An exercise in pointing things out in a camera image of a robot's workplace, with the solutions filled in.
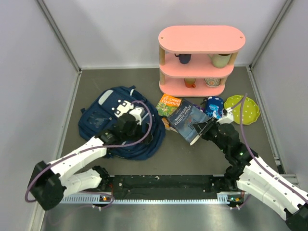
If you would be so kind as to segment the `Nineteen Eighty-Four book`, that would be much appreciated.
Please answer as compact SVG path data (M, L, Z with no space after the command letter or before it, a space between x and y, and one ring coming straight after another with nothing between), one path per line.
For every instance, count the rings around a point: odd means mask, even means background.
M190 144L193 145L199 138L193 124L207 122L210 117L198 109L191 102L182 99L179 107L167 117L169 124Z

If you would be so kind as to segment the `navy blue backpack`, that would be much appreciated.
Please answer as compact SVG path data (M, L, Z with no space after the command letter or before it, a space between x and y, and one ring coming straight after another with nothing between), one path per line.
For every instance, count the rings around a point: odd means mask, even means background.
M117 156L130 160L146 160L152 157L160 148L166 135L166 129L155 106L136 91L135 86L119 86L105 90L89 108L82 108L82 115L78 122L79 134L88 141L101 130L110 128L117 122L116 108L124 101L130 103L142 101L147 105L152 115L152 127L149 134L152 140L149 144L142 141L134 146L110 149L107 157Z

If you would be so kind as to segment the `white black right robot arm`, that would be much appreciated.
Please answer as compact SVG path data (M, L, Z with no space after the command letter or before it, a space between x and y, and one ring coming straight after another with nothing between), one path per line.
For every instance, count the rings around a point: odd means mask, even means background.
M194 124L200 137L213 142L230 163L225 173L225 186L241 190L274 210L292 231L308 229L308 193L273 170L255 151L240 141L231 124L215 119Z

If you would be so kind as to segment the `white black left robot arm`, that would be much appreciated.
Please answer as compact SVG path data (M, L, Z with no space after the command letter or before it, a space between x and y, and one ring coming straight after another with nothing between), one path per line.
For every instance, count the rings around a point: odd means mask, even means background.
M102 167L94 167L78 173L87 164L105 157L108 149L136 147L148 143L153 126L153 119L143 131L141 118L132 113L124 113L110 128L102 129L85 144L71 153L46 163L40 161L34 166L26 190L25 200L30 202L28 195L48 211L55 208L65 197L87 190L104 191L109 186L109 175Z

